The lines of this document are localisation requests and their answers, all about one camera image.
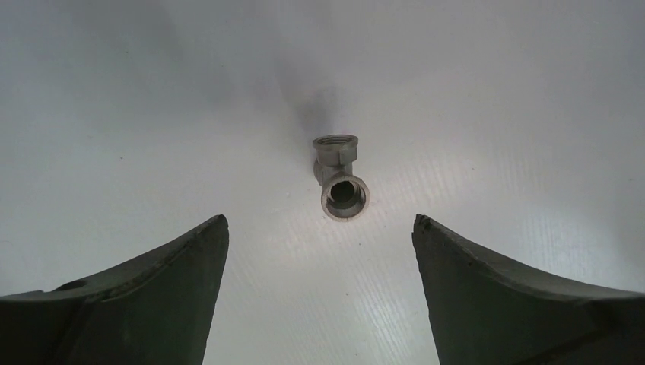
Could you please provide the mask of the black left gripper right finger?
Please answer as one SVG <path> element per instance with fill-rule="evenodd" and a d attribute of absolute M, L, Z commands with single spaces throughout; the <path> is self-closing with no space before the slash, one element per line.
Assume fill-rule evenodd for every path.
<path fill-rule="evenodd" d="M 442 364 L 642 364 L 644 295 L 562 278 L 419 214 L 411 235 Z"/>

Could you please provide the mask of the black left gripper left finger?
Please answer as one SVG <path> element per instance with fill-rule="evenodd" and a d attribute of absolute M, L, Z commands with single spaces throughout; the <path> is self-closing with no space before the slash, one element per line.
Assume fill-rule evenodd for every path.
<path fill-rule="evenodd" d="M 122 264 L 1 298 L 3 364 L 201 364 L 229 248 L 214 216 Z"/>

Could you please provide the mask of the metal elbow pipe fitting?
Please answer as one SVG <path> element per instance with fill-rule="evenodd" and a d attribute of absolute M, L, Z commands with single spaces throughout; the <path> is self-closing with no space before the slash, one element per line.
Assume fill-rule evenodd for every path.
<path fill-rule="evenodd" d="M 370 203 L 367 184 L 353 172 L 357 146 L 355 135 L 325 135 L 313 140 L 313 173 L 322 188 L 321 207 L 334 221 L 355 220 Z"/>

